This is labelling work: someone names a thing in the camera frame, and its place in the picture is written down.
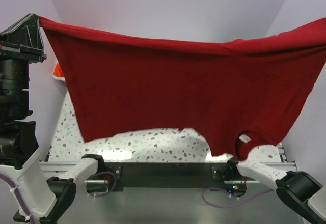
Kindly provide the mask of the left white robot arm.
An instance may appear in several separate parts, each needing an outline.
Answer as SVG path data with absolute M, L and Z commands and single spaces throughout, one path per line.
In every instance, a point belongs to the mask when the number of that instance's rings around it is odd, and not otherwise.
M 45 178 L 39 160 L 36 123 L 29 108 L 29 64 L 46 59 L 40 19 L 28 14 L 1 32 L 1 179 L 17 200 L 14 220 L 57 223 L 77 188 L 105 168 L 103 157 L 86 154 L 57 177 Z

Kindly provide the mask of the dark red t-shirt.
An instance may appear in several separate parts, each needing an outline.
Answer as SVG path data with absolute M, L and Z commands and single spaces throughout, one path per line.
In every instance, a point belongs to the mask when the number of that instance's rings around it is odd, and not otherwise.
M 145 129 L 192 128 L 213 156 L 245 160 L 254 147 L 286 137 L 325 65 L 323 18 L 270 37 L 224 43 L 39 21 L 86 143 Z

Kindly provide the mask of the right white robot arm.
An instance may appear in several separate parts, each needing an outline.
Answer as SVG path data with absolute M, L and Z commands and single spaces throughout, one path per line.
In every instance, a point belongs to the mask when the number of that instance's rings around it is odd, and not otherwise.
M 227 161 L 231 170 L 274 190 L 279 199 L 309 223 L 325 223 L 325 186 L 306 172 L 279 170 L 250 159 Z

